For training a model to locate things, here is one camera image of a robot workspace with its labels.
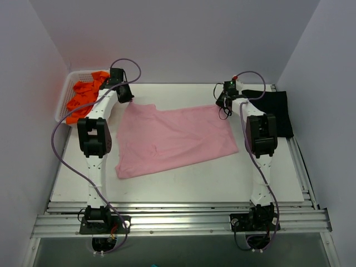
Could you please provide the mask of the pink t-shirt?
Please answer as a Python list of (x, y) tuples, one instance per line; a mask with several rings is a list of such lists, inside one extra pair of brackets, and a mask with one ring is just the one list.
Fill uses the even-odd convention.
[(130, 103), (116, 135), (119, 179), (176, 169), (239, 151), (230, 124), (215, 105), (158, 110)]

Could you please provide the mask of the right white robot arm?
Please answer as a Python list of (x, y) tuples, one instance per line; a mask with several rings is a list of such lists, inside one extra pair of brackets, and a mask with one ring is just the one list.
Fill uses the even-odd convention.
[(278, 146), (276, 118), (256, 108), (247, 97), (239, 94), (243, 84), (239, 80), (222, 83), (216, 105), (227, 117), (240, 117), (245, 148), (254, 164), (253, 189), (250, 201), (254, 206), (269, 206), (274, 202), (270, 190), (270, 169)]

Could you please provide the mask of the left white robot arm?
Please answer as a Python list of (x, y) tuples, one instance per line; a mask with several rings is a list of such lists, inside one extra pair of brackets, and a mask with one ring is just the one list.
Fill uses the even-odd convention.
[(92, 224), (99, 233), (108, 232), (113, 225), (110, 207), (102, 199), (106, 195), (106, 160), (112, 148), (107, 119), (116, 103), (126, 103), (134, 97), (129, 85), (122, 85), (123, 82), (127, 82), (126, 72), (121, 68), (110, 68), (109, 77), (99, 86), (98, 103), (77, 122), (80, 149), (85, 156), (90, 180), (84, 224)]

